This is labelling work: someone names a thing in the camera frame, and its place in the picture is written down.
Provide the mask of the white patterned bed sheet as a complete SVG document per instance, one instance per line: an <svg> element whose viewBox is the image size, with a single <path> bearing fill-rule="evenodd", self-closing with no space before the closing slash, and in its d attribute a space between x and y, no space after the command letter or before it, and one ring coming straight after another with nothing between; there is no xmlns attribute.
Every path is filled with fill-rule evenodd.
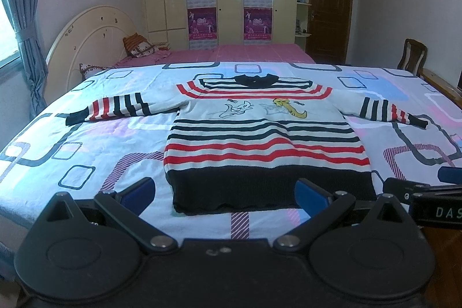
<svg viewBox="0 0 462 308"><path fill-rule="evenodd" d="M30 227L58 192L74 199L128 188L152 178L154 201L144 221L170 236L273 240L308 219L293 207L199 215L179 213L167 182L164 153L175 111L67 125L67 117L108 90L200 78L275 75L301 78L372 99L386 99L427 122L426 128L348 116L370 160L376 196L388 178L439 183L440 167L461 165L461 109L422 79L402 70L303 63L192 63L110 69L81 82L24 127L1 151L1 213Z"/></svg>

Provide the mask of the small patterned pillow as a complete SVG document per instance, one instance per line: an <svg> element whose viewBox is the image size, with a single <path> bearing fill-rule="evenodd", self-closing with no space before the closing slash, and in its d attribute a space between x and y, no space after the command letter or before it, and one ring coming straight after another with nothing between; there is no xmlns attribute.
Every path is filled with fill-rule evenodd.
<svg viewBox="0 0 462 308"><path fill-rule="evenodd" d="M110 66L97 66L87 63L81 63L79 65L79 70L83 80L87 80L88 78L97 75L98 73L102 73L106 70L110 70Z"/></svg>

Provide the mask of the cream curved headboard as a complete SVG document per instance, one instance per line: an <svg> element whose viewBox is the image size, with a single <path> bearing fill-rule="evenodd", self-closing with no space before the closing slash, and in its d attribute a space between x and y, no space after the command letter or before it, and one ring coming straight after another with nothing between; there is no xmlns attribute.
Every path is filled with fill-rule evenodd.
<svg viewBox="0 0 462 308"><path fill-rule="evenodd" d="M82 63L113 66L126 57L123 39L135 32L130 17L113 6L92 7L75 16L58 34L46 57L46 103L82 82Z"/></svg>

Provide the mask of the lower left purple poster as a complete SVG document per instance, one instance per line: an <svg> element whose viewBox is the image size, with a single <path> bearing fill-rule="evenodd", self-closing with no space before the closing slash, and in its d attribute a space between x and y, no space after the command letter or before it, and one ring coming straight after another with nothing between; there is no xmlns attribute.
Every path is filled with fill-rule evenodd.
<svg viewBox="0 0 462 308"><path fill-rule="evenodd" d="M190 41L215 40L216 7L188 9L188 29Z"/></svg>

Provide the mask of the lower right purple poster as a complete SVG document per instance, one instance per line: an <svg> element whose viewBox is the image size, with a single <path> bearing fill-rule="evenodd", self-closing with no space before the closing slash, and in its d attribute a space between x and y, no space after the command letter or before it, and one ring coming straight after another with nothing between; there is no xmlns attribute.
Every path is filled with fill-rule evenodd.
<svg viewBox="0 0 462 308"><path fill-rule="evenodd" d="M243 9L243 40L270 41L273 29L272 8Z"/></svg>

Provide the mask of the pink bed mattress cover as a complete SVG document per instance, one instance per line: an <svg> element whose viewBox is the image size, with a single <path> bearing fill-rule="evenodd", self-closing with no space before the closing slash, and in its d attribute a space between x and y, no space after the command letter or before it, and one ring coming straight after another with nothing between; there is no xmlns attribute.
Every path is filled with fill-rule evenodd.
<svg viewBox="0 0 462 308"><path fill-rule="evenodd" d="M173 63L209 62L316 63L296 44L231 44L221 45L210 50L159 50L154 52L154 54L139 58L128 56L116 63L113 67L126 68Z"/></svg>

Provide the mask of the dark wooden chair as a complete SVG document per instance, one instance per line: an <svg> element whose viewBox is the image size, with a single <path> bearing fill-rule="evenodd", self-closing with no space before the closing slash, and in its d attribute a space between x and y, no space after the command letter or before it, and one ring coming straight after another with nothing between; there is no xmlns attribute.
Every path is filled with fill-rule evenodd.
<svg viewBox="0 0 462 308"><path fill-rule="evenodd" d="M399 70L406 70L415 76L420 76L426 62L428 48L415 39L407 38L404 41L403 56L398 63Z"/></svg>

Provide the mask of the orange striped pillow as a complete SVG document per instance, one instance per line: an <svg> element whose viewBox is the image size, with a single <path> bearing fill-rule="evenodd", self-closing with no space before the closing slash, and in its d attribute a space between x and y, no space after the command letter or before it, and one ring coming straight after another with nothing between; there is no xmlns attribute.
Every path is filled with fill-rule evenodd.
<svg viewBox="0 0 462 308"><path fill-rule="evenodd" d="M158 51L155 45L149 43L149 41L138 33L123 38L123 44L127 54L133 58L152 55Z"/></svg>

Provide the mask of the dark wooden door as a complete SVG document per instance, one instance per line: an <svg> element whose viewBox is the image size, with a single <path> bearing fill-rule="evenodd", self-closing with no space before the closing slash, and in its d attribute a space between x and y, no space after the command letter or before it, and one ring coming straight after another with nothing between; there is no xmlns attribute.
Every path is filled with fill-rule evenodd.
<svg viewBox="0 0 462 308"><path fill-rule="evenodd" d="M306 52L316 63L346 62L353 0L309 0Z"/></svg>

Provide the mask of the striped knit child sweater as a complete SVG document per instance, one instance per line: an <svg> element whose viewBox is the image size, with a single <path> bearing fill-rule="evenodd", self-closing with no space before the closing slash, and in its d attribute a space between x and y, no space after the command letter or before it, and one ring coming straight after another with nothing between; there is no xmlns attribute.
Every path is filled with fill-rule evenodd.
<svg viewBox="0 0 462 308"><path fill-rule="evenodd" d="M67 125L175 111L164 167L179 213L276 210L295 205L305 178L373 200L370 160L348 116L426 128L386 99L301 78L234 76L108 90Z"/></svg>

